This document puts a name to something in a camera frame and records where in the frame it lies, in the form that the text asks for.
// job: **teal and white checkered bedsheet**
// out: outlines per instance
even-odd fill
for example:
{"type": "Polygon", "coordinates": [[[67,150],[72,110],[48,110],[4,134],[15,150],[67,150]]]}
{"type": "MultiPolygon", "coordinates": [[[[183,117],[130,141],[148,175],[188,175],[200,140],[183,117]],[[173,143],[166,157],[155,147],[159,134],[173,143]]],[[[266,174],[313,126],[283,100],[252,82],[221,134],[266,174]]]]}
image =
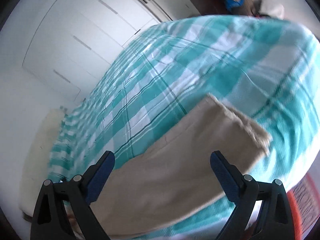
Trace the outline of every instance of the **teal and white checkered bedsheet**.
{"type": "MultiPolygon", "coordinates": [[[[120,168],[211,93],[272,135],[270,155],[250,174],[258,181],[280,178],[289,189],[320,149],[319,81],[320,45],[301,25],[235,16],[155,25],[118,56],[87,100],[65,118],[48,177],[82,174],[106,150],[115,153],[120,168]]],[[[233,207],[224,197],[139,238],[190,232],[227,217],[233,207]]]]}

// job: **plaid bedsheet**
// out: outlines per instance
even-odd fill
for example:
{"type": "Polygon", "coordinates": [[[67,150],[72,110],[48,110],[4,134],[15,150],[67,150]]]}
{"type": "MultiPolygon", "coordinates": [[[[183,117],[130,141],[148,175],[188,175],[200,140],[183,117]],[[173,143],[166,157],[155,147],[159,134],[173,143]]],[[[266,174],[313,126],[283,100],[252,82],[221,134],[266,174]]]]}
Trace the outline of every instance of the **plaid bedsheet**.
{"type": "MultiPolygon", "coordinates": [[[[115,153],[120,168],[211,93],[272,135],[270,155],[250,174],[265,182],[279,178],[289,190],[320,149],[319,68],[318,40],[288,21],[205,16],[155,25],[118,56],[65,118],[48,177],[82,174],[106,150],[115,153]]],[[[233,207],[224,197],[139,238],[189,232],[230,215],[233,207]]]]}

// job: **orange fabric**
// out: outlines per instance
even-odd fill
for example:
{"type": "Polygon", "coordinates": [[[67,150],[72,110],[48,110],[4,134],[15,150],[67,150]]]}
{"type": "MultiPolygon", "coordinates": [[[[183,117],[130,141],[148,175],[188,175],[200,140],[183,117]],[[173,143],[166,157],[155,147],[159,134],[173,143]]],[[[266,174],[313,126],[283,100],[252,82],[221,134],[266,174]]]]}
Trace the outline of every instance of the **orange fabric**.
{"type": "Polygon", "coordinates": [[[294,239],[301,240],[302,239],[302,219],[299,213],[298,204],[294,198],[294,194],[292,190],[287,193],[288,201],[291,208],[293,225],[294,225],[294,239]]]}

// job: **bed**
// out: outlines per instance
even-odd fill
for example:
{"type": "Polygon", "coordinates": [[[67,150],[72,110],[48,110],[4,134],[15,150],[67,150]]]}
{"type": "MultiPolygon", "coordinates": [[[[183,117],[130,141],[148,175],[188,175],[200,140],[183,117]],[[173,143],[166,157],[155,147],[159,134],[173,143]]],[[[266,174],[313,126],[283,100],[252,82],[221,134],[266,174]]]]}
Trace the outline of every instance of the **bed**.
{"type": "MultiPolygon", "coordinates": [[[[290,190],[320,150],[320,44],[304,26],[205,16],[155,25],[118,56],[90,96],[64,118],[48,178],[71,179],[115,153],[115,169],[143,154],[207,93],[256,120],[270,154],[250,174],[290,190]]],[[[139,239],[214,237],[234,205],[221,198],[139,239]]],[[[257,203],[251,221],[259,211],[257,203]]]]}

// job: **beige towel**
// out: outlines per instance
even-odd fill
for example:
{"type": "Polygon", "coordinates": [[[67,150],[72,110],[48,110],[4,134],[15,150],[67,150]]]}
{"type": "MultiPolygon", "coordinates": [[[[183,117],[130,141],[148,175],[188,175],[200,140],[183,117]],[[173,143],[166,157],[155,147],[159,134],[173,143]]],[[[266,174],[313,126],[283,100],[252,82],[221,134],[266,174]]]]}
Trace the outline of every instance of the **beige towel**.
{"type": "Polygon", "coordinates": [[[113,171],[91,209],[111,238],[173,225],[223,196],[210,167],[213,151],[247,173],[268,154],[270,140],[255,121],[209,95],[143,155],[113,171]]]}

